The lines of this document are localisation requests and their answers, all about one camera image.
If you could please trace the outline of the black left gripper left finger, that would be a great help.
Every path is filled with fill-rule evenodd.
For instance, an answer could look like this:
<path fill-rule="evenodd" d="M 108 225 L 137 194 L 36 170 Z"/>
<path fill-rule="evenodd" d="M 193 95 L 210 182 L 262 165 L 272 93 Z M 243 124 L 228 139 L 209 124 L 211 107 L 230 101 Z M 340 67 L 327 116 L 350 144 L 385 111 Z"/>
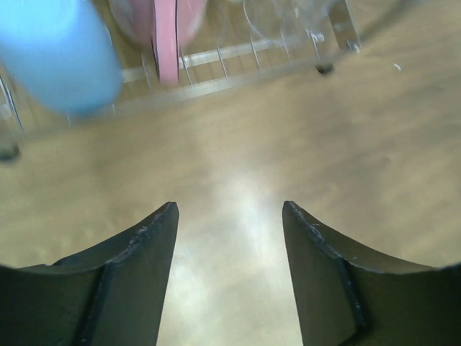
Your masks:
<path fill-rule="evenodd" d="M 3 345 L 155 345 L 179 223 L 168 202 L 51 265 L 1 267 Z"/>

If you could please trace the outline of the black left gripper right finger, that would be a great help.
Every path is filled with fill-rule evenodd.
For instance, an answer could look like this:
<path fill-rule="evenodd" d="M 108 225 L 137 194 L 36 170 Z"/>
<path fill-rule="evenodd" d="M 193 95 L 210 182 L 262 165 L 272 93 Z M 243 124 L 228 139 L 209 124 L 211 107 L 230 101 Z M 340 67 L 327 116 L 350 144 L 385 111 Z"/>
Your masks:
<path fill-rule="evenodd" d="M 460 343 L 459 264 L 384 254 L 292 201 L 282 223 L 304 345 Z"/>

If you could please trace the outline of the light blue cup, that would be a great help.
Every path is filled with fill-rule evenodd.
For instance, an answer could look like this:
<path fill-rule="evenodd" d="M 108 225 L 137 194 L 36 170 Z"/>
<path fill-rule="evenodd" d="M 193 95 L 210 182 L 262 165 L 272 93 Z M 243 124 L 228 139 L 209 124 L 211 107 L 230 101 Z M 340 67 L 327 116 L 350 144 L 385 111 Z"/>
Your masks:
<path fill-rule="evenodd" d="M 70 115 L 111 105 L 123 85 L 91 1 L 2 1 L 1 64 L 42 105 Z"/>

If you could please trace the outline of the pink glass mug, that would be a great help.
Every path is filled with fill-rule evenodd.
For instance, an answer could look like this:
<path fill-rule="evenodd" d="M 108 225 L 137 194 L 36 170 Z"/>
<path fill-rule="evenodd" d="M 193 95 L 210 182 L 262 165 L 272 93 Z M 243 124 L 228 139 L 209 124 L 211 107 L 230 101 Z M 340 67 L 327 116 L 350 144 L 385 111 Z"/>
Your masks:
<path fill-rule="evenodd" d="M 206 1 L 110 1 L 116 23 L 131 40 L 153 51 L 156 72 L 163 84 L 179 80 L 180 50 L 190 44 L 202 24 Z"/>

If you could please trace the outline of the clear plastic cup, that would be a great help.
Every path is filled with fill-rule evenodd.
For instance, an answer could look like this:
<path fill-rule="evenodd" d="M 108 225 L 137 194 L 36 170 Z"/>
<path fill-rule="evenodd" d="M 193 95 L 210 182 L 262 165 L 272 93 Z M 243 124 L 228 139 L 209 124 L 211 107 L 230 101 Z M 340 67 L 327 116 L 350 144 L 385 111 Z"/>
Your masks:
<path fill-rule="evenodd" d="M 323 42 L 326 21 L 336 1 L 244 1 L 243 13 L 251 31 L 281 47 L 308 38 Z"/>

